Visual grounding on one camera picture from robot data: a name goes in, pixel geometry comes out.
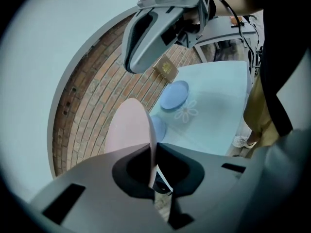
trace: person's leg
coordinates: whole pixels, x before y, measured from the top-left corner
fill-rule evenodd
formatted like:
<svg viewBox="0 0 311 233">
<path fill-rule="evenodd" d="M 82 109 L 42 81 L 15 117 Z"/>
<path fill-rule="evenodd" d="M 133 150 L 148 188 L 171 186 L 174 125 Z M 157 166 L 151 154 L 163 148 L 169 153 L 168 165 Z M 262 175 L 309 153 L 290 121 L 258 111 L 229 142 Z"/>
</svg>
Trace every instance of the person's leg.
<svg viewBox="0 0 311 233">
<path fill-rule="evenodd" d="M 279 139 L 279 137 L 280 136 L 276 130 L 276 127 L 274 123 L 271 121 L 271 123 L 267 126 L 267 128 L 264 129 L 260 140 L 256 143 L 256 145 L 252 149 L 249 150 L 249 152 L 246 155 L 246 158 L 250 159 L 253 153 L 261 147 L 273 145 Z"/>
<path fill-rule="evenodd" d="M 243 118 L 247 126 L 252 130 L 251 135 L 247 138 L 238 135 L 233 140 L 233 146 L 237 148 L 251 149 L 262 135 L 262 128 L 260 126 L 261 114 L 264 108 L 265 97 L 261 86 L 260 76 L 255 80 L 252 90 L 248 96 L 246 108 L 244 110 Z"/>
<path fill-rule="evenodd" d="M 255 131 L 252 131 L 250 136 L 248 137 L 246 143 L 248 145 L 253 145 L 255 142 L 258 142 L 261 138 L 262 134 L 256 133 Z"/>
</svg>

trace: flower design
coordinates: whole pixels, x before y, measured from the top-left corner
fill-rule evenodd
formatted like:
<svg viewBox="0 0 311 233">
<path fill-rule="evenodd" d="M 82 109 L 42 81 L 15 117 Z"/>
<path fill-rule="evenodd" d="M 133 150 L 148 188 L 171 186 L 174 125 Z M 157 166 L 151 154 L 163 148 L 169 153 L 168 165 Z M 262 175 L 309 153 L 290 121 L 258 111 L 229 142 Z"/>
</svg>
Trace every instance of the flower design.
<svg viewBox="0 0 311 233">
<path fill-rule="evenodd" d="M 175 119 L 182 118 L 183 122 L 187 123 L 189 121 L 189 115 L 197 116 L 199 114 L 199 112 L 196 109 L 194 109 L 195 105 L 196 105 L 195 100 L 191 102 L 185 101 L 185 103 L 176 111 L 174 118 Z"/>
</svg>

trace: white sneaker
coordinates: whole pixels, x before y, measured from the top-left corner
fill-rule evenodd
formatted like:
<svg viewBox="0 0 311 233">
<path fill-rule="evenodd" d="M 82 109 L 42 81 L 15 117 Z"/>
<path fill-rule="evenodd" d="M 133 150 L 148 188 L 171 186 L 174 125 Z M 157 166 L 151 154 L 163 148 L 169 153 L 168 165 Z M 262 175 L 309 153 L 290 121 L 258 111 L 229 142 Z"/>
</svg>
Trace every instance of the white sneaker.
<svg viewBox="0 0 311 233">
<path fill-rule="evenodd" d="M 254 142 L 252 145 L 248 145 L 247 144 L 247 137 L 245 136 L 241 136 L 238 135 L 234 138 L 232 145 L 235 146 L 236 148 L 247 148 L 247 149 L 251 149 L 252 147 L 254 147 L 254 145 L 256 144 L 256 142 Z"/>
</svg>

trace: small box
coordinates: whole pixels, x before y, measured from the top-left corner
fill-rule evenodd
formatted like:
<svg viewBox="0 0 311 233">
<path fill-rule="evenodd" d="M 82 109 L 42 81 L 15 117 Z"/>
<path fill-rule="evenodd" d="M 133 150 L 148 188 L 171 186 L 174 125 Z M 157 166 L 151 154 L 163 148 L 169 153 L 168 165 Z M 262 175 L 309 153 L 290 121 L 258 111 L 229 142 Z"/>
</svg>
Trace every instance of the small box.
<svg viewBox="0 0 311 233">
<path fill-rule="evenodd" d="M 172 83 L 178 74 L 178 69 L 173 62 L 164 54 L 153 67 L 162 77 L 168 82 Z"/>
<path fill-rule="evenodd" d="M 230 19 L 231 19 L 231 23 L 232 23 L 233 25 L 235 25 L 235 26 L 238 25 L 238 22 L 237 22 L 237 20 L 235 19 L 235 17 L 230 17 Z M 242 18 L 242 17 L 238 17 L 238 19 L 239 19 L 240 22 L 243 21 L 243 18 Z"/>
</svg>

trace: light blue table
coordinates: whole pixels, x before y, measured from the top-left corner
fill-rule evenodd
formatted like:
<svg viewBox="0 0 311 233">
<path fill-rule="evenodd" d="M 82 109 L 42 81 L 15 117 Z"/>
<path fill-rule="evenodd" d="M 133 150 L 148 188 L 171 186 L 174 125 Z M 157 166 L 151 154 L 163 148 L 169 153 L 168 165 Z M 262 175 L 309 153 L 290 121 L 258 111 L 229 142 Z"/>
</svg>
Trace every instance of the light blue table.
<svg viewBox="0 0 311 233">
<path fill-rule="evenodd" d="M 189 84 L 187 101 L 177 110 L 164 111 L 160 99 L 150 115 L 168 125 L 162 143 L 226 155 L 242 119 L 247 98 L 244 61 L 202 63 L 179 68 L 174 81 Z"/>
</svg>

